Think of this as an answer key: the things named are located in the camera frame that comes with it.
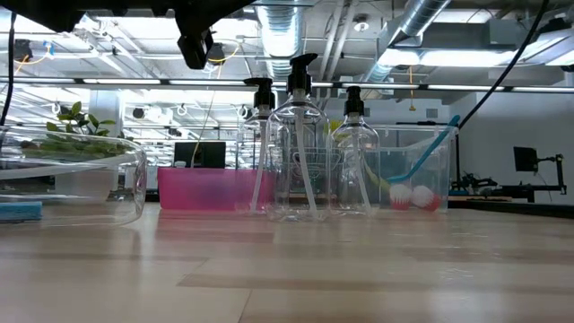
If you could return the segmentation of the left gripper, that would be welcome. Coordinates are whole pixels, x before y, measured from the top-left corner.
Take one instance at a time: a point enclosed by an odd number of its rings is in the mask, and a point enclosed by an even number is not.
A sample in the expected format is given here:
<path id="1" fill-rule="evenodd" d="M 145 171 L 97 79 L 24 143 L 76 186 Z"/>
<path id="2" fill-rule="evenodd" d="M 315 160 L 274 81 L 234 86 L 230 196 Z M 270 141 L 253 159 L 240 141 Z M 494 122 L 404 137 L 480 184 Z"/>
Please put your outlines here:
<path id="1" fill-rule="evenodd" d="M 213 45 L 210 28 L 221 18 L 250 5 L 254 0 L 173 0 L 180 31 L 178 47 L 190 69 L 203 69 Z"/>

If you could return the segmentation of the clear pump bottle black cap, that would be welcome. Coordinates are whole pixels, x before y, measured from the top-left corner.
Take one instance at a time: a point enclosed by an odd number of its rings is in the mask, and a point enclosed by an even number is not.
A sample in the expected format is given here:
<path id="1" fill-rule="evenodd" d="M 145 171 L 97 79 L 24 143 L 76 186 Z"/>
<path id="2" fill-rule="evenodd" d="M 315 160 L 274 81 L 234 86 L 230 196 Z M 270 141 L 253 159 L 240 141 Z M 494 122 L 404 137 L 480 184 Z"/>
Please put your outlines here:
<path id="1" fill-rule="evenodd" d="M 361 99 L 361 88 L 352 86 L 347 89 L 347 100 L 344 103 L 344 118 L 352 113 L 357 113 L 360 116 L 365 116 L 364 101 Z M 358 195 L 356 190 L 351 192 L 343 191 L 338 187 L 338 180 L 334 176 L 334 192 L 335 192 L 335 210 L 342 215 L 365 215 L 371 217 L 375 214 L 378 203 L 380 202 L 380 194 L 377 195 L 369 193 L 364 186 L 362 176 L 359 176 L 361 185 L 361 193 Z"/>
<path id="2" fill-rule="evenodd" d="M 41 149 L 51 132 L 0 127 L 0 203 L 41 202 L 38 221 L 0 223 L 37 228 L 121 225 L 137 220 L 146 196 L 144 150 L 125 139 L 132 151 L 96 158 Z"/>
<path id="3" fill-rule="evenodd" d="M 274 187 L 265 212 L 274 221 L 321 222 L 330 209 L 330 120 L 311 99 L 308 71 L 316 58 L 309 53 L 291 59 L 288 99 L 267 120 L 265 170 Z"/>
<path id="4" fill-rule="evenodd" d="M 275 202 L 278 174 L 272 149 L 274 135 L 269 119 L 275 109 L 273 80 L 253 77 L 244 84 L 256 86 L 253 108 L 239 126 L 236 169 L 239 173 L 237 208 L 249 215 L 265 214 Z"/>

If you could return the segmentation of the green dish brush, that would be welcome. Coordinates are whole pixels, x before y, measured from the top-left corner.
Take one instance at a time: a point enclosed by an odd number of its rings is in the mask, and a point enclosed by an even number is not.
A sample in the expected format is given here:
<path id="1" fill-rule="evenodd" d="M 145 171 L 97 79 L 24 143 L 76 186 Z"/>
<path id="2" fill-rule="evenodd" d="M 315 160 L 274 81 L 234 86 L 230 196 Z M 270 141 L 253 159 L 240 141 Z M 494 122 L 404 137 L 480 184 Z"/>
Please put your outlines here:
<path id="1" fill-rule="evenodd" d="M 363 116 L 357 113 L 346 116 L 330 139 L 333 153 L 338 157 L 333 162 L 333 174 L 340 189 L 348 192 L 353 189 L 359 195 L 359 176 L 362 176 L 369 193 L 388 192 L 389 184 L 381 178 L 379 135 Z"/>

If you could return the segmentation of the blue sponge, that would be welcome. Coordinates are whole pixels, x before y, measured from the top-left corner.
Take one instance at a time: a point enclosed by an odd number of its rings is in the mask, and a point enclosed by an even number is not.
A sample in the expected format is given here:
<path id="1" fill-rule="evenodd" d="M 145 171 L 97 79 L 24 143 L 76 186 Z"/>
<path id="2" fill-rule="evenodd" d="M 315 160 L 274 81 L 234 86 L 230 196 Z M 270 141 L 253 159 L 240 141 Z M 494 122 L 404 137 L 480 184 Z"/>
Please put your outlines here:
<path id="1" fill-rule="evenodd" d="M 42 218 L 41 202 L 0 203 L 0 223 L 38 221 Z"/>

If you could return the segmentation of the black ceiling device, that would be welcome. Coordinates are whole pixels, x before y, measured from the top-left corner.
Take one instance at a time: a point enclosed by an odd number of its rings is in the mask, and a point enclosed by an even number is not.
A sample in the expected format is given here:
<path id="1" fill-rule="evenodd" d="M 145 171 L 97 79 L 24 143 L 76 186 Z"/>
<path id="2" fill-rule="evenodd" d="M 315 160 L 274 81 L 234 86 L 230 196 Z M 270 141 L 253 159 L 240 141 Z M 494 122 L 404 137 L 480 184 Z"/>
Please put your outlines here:
<path id="1" fill-rule="evenodd" d="M 222 65 L 225 62 L 225 53 L 222 43 L 214 43 L 208 52 L 208 63 L 211 65 Z"/>
<path id="2" fill-rule="evenodd" d="M 13 59 L 17 62 L 28 62 L 33 58 L 29 39 L 16 39 L 13 45 Z"/>

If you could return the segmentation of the black computer monitor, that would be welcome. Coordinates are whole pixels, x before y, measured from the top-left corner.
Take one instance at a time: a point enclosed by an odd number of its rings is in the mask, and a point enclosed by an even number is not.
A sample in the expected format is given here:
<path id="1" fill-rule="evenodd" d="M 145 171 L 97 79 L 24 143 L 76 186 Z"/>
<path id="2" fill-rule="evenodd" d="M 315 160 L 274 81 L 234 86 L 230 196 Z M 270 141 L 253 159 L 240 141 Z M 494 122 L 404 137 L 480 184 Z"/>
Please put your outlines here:
<path id="1" fill-rule="evenodd" d="M 225 142 L 177 142 L 174 162 L 184 162 L 186 168 L 225 168 Z"/>

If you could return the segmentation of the green plant in white pot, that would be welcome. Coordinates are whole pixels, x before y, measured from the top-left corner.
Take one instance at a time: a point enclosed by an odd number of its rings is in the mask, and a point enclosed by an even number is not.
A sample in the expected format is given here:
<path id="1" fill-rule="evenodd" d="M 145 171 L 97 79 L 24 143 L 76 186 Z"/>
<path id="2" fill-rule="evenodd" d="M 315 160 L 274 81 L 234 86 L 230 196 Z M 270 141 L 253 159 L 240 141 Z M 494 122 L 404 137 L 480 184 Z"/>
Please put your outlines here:
<path id="1" fill-rule="evenodd" d="M 83 113 L 82 107 L 82 103 L 77 101 L 71 108 L 61 108 L 57 118 L 64 122 L 64 128 L 47 122 L 46 129 L 51 135 L 47 135 L 39 147 L 46 151 L 89 154 L 96 158 L 133 150 L 130 144 L 101 140 L 102 137 L 108 138 L 111 134 L 111 130 L 106 126 L 115 126 L 117 122 L 111 119 L 98 119 L 91 113 Z"/>

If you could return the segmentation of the pink plastic bin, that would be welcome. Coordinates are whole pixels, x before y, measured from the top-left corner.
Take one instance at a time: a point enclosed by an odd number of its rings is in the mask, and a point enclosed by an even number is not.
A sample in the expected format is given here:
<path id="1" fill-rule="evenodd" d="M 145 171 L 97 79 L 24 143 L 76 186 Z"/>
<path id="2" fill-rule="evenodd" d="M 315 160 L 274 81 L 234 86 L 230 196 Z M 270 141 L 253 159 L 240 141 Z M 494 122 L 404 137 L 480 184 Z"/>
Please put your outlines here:
<path id="1" fill-rule="evenodd" d="M 160 204 L 171 211 L 248 213 L 256 170 L 159 168 Z"/>

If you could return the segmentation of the tall clear plastic bin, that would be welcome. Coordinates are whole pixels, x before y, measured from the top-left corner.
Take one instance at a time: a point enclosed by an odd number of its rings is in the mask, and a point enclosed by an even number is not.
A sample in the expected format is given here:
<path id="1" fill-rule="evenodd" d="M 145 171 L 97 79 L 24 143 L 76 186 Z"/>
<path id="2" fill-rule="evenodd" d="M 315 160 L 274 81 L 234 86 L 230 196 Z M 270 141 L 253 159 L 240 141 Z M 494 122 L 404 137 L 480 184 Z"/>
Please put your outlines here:
<path id="1" fill-rule="evenodd" d="M 419 160 L 436 136 L 446 127 L 447 125 L 391 125 L 379 129 L 374 128 L 380 140 L 381 178 L 387 181 L 390 177 L 406 174 Z M 450 179 L 450 146 L 456 133 L 457 127 L 454 127 L 442 144 L 430 155 L 426 162 L 410 179 L 394 184 L 404 184 L 411 190 L 416 186 L 426 186 L 440 196 L 441 203 L 438 210 L 444 210 L 447 203 Z M 389 184 L 389 188 L 394 185 L 388 181 L 387 183 Z M 335 205 L 334 176 L 333 203 Z M 413 205 L 412 202 L 408 210 L 410 209 L 422 210 Z M 375 214 L 380 211 L 399 211 L 391 207 L 389 190 L 386 193 L 380 194 L 380 202 L 378 203 Z"/>

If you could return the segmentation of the silver ventilation duct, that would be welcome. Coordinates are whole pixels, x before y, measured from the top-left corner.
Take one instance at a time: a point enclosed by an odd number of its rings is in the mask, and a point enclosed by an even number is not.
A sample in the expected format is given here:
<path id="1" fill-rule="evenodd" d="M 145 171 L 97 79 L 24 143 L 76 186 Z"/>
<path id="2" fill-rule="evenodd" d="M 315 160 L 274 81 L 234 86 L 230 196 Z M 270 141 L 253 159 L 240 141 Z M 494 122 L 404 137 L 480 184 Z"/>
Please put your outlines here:
<path id="1" fill-rule="evenodd" d="M 273 4 L 257 6 L 256 13 L 267 74 L 274 80 L 286 80 L 291 59 L 302 54 L 303 9 Z"/>
<path id="2" fill-rule="evenodd" d="M 450 0 L 408 0 L 402 15 L 384 23 L 376 38 L 375 63 L 362 81 L 382 83 L 396 66 L 417 65 L 414 57 L 422 46 L 423 33 L 449 3 Z"/>

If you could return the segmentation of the black aluminium frame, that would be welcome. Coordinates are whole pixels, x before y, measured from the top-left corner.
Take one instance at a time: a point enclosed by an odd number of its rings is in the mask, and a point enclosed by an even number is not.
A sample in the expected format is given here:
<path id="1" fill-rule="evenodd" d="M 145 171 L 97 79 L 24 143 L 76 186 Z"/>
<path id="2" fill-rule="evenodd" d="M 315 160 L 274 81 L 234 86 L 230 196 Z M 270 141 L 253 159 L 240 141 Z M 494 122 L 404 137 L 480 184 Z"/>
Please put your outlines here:
<path id="1" fill-rule="evenodd" d="M 449 201 L 449 209 L 471 209 L 486 212 L 524 214 L 574 220 L 574 205 L 514 203 L 486 200 Z"/>

